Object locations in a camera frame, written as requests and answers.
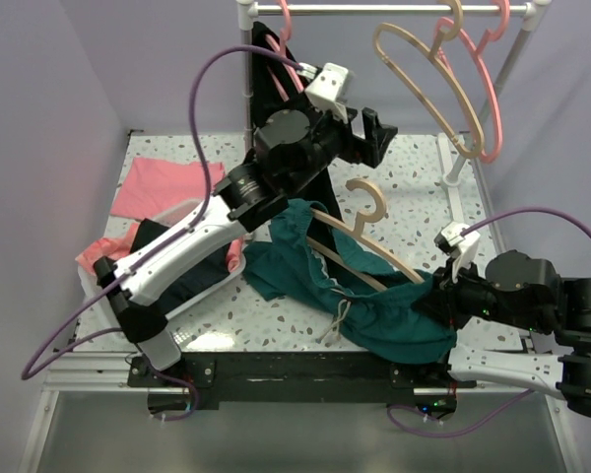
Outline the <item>teal green shorts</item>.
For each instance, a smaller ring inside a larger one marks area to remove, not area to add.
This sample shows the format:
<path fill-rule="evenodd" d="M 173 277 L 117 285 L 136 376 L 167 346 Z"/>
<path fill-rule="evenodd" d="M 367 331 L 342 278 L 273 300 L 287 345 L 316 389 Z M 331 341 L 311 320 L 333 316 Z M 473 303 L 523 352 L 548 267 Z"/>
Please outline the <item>teal green shorts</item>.
<path fill-rule="evenodd" d="M 382 257 L 316 219 L 319 202 L 295 199 L 269 224 L 270 238 L 243 251 L 247 283 L 266 301 L 295 300 L 327 314 L 326 331 L 398 364 L 439 361 L 457 342 L 412 308 L 431 289 L 432 277 L 413 283 Z"/>

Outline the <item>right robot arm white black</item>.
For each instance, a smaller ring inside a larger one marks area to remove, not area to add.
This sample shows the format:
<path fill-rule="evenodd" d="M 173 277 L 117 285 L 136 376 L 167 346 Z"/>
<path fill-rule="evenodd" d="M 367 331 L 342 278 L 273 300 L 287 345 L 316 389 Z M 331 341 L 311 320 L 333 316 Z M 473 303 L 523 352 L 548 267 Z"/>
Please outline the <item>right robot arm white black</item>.
<path fill-rule="evenodd" d="M 518 354 L 457 343 L 448 357 L 434 353 L 419 363 L 422 381 L 440 387 L 488 381 L 543 393 L 591 418 L 591 278 L 562 278 L 546 259 L 510 250 L 485 273 L 476 264 L 459 271 L 448 262 L 412 308 L 456 330 L 473 317 L 543 335 L 570 348 L 567 355 Z"/>

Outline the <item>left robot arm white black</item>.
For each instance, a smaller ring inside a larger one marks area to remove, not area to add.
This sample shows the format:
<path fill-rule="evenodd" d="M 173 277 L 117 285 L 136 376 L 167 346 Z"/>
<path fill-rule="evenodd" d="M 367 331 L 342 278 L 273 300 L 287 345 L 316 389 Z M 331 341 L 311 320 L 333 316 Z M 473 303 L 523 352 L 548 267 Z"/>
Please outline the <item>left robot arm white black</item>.
<path fill-rule="evenodd" d="M 143 354 L 151 377 L 162 386 L 184 375 L 181 350 L 157 301 L 181 275 L 216 250 L 255 231 L 286 210 L 290 199 L 334 159 L 376 168 L 397 127 L 364 108 L 363 136 L 351 121 L 329 111 L 283 109 L 254 133 L 242 164 L 211 187 L 191 213 L 128 256 L 94 264 L 99 286 L 125 338 Z"/>

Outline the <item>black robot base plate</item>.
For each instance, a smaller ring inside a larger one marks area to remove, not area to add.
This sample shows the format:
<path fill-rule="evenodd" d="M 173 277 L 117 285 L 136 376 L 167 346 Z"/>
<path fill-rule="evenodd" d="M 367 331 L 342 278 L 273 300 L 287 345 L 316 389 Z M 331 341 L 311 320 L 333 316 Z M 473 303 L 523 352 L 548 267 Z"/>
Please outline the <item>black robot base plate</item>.
<path fill-rule="evenodd" d="M 448 399 L 472 388 L 446 371 L 447 364 L 402 365 L 364 351 L 186 352 L 165 371 L 199 391 L 201 409 L 227 402 L 382 403 L 411 405 L 426 397 Z"/>

